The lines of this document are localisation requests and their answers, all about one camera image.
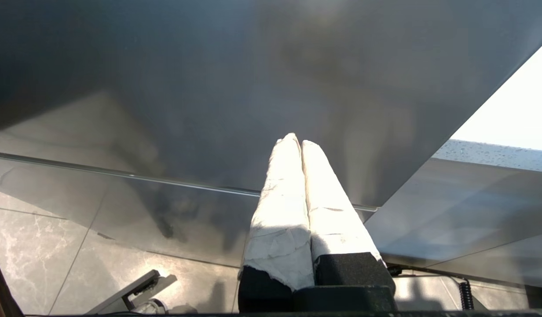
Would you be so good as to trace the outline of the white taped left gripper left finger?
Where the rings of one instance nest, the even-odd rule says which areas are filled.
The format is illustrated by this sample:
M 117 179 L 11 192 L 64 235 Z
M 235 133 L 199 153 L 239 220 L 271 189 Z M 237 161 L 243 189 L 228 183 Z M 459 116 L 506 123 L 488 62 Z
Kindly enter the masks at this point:
M 292 311 L 293 294 L 314 284 L 301 148 L 289 133 L 268 161 L 239 273 L 238 310 Z

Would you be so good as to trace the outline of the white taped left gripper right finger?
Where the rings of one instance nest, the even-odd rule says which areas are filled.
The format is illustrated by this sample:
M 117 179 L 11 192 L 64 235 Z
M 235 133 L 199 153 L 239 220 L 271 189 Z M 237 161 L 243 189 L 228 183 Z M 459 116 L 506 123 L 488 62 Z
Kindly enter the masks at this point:
M 301 149 L 316 285 L 394 290 L 394 280 L 326 154 L 308 140 Z

